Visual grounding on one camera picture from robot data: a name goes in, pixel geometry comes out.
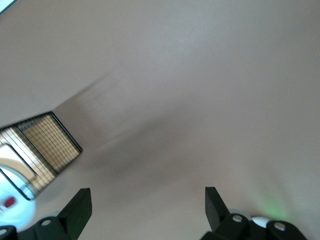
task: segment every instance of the wire basket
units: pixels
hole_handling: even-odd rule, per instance
[[[0,129],[0,173],[27,200],[33,200],[82,148],[50,111]],[[10,172],[21,175],[15,182]]]

